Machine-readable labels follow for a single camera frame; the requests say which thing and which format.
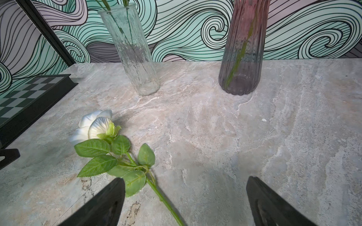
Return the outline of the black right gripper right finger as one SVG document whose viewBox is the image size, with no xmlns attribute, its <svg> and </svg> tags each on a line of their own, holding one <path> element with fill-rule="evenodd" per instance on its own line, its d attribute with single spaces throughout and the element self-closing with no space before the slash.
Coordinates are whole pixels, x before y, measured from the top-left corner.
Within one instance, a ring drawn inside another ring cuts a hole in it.
<svg viewBox="0 0 362 226">
<path fill-rule="evenodd" d="M 250 176 L 246 191 L 256 226 L 316 226 L 260 178 Z"/>
</svg>

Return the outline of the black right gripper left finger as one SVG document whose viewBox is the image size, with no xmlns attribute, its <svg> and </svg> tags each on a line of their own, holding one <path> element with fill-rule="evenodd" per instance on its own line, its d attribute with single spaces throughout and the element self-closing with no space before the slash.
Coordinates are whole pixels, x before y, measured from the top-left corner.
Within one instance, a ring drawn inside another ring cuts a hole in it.
<svg viewBox="0 0 362 226">
<path fill-rule="evenodd" d="M 114 179 L 61 226 L 116 226 L 125 200 L 125 182 Z"/>
</svg>

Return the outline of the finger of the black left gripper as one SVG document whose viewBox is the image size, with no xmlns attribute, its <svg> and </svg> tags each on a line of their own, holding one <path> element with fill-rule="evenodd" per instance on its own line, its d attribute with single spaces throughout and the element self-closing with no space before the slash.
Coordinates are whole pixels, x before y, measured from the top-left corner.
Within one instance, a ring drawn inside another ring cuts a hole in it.
<svg viewBox="0 0 362 226">
<path fill-rule="evenodd" d="M 0 163 L 0 170 L 17 160 L 20 157 L 20 152 L 18 149 L 1 149 L 1 157 L 3 159 Z"/>
</svg>

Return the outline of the white rose flower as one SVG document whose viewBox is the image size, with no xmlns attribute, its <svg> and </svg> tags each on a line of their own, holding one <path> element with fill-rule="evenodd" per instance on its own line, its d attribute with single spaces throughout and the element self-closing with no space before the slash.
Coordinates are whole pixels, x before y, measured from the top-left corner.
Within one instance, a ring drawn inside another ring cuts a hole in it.
<svg viewBox="0 0 362 226">
<path fill-rule="evenodd" d="M 239 63 L 241 62 L 242 58 L 245 56 L 246 54 L 246 48 L 247 48 L 247 44 L 248 44 L 248 41 L 250 39 L 250 37 L 253 35 L 253 30 L 254 30 L 254 26 L 255 26 L 255 21 L 256 21 L 256 17 L 257 17 L 258 13 L 256 12 L 253 20 L 252 20 L 252 23 L 251 23 L 251 26 L 249 28 L 249 31 L 248 31 L 248 34 L 247 34 L 247 38 L 246 40 L 243 42 L 242 44 L 242 48 L 241 50 L 238 52 L 237 54 L 237 57 L 236 57 L 236 61 L 232 67 L 232 70 L 230 72 L 230 74 L 228 75 L 227 79 L 226 79 L 226 83 L 224 85 L 224 88 L 228 88 L 235 73 L 237 72 L 238 70 L 238 67 L 239 67 Z"/>
<path fill-rule="evenodd" d="M 86 114 L 70 137 L 77 155 L 90 159 L 77 176 L 90 178 L 106 173 L 121 178 L 125 182 L 126 197 L 136 195 L 148 184 L 177 224 L 183 226 L 184 221 L 156 185 L 156 178 L 151 171 L 156 162 L 154 151 L 144 143 L 137 157 L 133 158 L 130 154 L 132 143 L 128 137 L 120 134 L 121 126 L 112 122 L 112 116 L 110 109 Z"/>
</svg>

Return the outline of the orange marigold flower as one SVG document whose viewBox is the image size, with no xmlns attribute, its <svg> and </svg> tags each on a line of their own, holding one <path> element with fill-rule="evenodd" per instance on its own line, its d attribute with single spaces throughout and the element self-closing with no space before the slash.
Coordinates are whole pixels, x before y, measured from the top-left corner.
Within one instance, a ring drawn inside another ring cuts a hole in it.
<svg viewBox="0 0 362 226">
<path fill-rule="evenodd" d="M 121 60 L 127 56 L 134 57 L 136 54 L 130 24 L 130 2 L 121 1 L 113 6 L 108 1 L 97 1 L 97 3 L 101 7 L 98 14 L 108 29 Z"/>
</svg>

